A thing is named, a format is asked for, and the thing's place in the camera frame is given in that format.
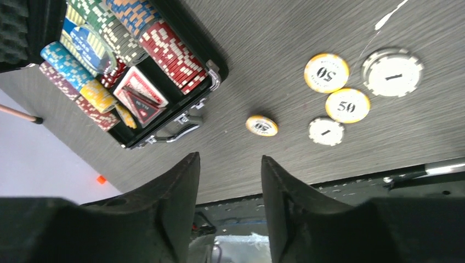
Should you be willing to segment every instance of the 1 poker chip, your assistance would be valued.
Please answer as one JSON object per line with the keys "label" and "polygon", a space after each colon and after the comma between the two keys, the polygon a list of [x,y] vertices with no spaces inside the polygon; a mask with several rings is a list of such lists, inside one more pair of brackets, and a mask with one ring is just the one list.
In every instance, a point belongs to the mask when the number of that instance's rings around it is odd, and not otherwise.
{"label": "1 poker chip", "polygon": [[260,136],[274,136],[277,134],[277,124],[261,115],[250,116],[246,121],[246,127],[249,131]]}
{"label": "1 poker chip", "polygon": [[330,118],[320,117],[310,122],[309,137],[316,144],[334,146],[342,142],[344,126]]}
{"label": "1 poker chip", "polygon": [[370,100],[361,91],[344,88],[331,94],[326,100],[326,112],[340,123],[355,123],[368,115]]}
{"label": "1 poker chip", "polygon": [[349,66],[338,55],[323,53],[314,56],[305,66],[307,85],[319,93],[333,93],[349,79]]}
{"label": "1 poker chip", "polygon": [[420,59],[407,50],[387,48],[365,60],[362,78],[374,95],[402,97],[417,89],[423,69]]}

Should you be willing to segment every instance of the floor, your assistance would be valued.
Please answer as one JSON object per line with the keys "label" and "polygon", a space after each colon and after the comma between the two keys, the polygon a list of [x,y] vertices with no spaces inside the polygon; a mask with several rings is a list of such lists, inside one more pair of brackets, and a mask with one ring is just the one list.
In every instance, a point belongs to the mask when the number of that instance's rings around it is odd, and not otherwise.
{"label": "floor", "polygon": [[[374,39],[375,24],[401,0],[184,2],[230,68],[208,102],[207,124],[188,138],[123,150],[36,68],[1,75],[0,88],[43,116],[48,129],[123,192],[199,151],[198,203],[261,192],[262,155],[307,183],[465,155],[465,1],[409,0]],[[412,50],[426,67],[421,86],[402,98],[373,96],[360,80],[363,58],[389,46]],[[347,125],[344,141],[335,147],[308,139],[308,124],[325,114],[327,95],[307,87],[303,69],[321,52],[345,58],[352,71],[348,86],[372,102],[368,116]],[[276,120],[278,135],[263,138],[247,131],[252,113]]]}
{"label": "floor", "polygon": [[[0,90],[0,104],[25,111]],[[0,197],[61,197],[77,204],[120,195],[43,125],[0,112]]]}

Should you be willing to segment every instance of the white wall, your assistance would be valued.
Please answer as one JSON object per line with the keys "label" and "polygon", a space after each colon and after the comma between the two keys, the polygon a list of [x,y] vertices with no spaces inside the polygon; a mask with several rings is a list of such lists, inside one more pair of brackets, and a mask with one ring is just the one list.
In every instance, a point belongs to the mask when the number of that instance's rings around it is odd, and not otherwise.
{"label": "white wall", "polygon": [[[26,112],[1,90],[0,104]],[[43,125],[0,112],[0,197],[54,196],[81,204],[120,194],[98,176]]]}

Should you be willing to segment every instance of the yellow poker chip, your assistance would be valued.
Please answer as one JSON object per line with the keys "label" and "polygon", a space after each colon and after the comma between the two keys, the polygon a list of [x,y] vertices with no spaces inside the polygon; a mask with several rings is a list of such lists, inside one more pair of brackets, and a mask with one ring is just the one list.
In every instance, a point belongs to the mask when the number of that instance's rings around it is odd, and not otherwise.
{"label": "yellow poker chip", "polygon": [[333,93],[349,79],[349,66],[338,55],[322,53],[308,61],[304,70],[307,85],[319,93]]}
{"label": "yellow poker chip", "polygon": [[120,115],[121,119],[126,124],[126,126],[133,128],[133,129],[137,128],[134,118],[129,113],[129,111],[126,110],[125,107],[121,106],[120,104],[117,104],[116,111],[118,112],[118,114]]}
{"label": "yellow poker chip", "polygon": [[249,131],[260,136],[274,136],[277,134],[277,125],[274,121],[260,116],[250,116],[246,121],[246,127]]}
{"label": "yellow poker chip", "polygon": [[331,94],[326,100],[326,112],[337,122],[355,123],[368,115],[370,100],[361,91],[344,88]]}

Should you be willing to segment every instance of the gray table surface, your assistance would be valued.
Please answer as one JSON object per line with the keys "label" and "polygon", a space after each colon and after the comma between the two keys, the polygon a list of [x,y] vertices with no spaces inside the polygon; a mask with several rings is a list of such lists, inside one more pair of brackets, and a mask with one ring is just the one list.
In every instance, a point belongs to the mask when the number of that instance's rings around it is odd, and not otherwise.
{"label": "gray table surface", "polygon": [[[400,2],[185,0],[226,57],[230,76],[208,102],[206,125],[175,144],[121,149],[37,68],[0,75],[0,88],[44,117],[48,129],[123,192],[199,151],[198,203],[261,192],[262,155],[307,183],[464,156],[465,1],[409,0],[366,47],[375,23]],[[390,46],[412,50],[425,65],[421,86],[402,98],[373,96],[360,79],[363,58]],[[309,122],[325,114],[327,95],[308,88],[303,69],[321,52],[345,58],[353,72],[348,86],[372,102],[368,116],[347,125],[335,147],[308,138]],[[252,113],[271,115],[278,135],[247,131]]]}

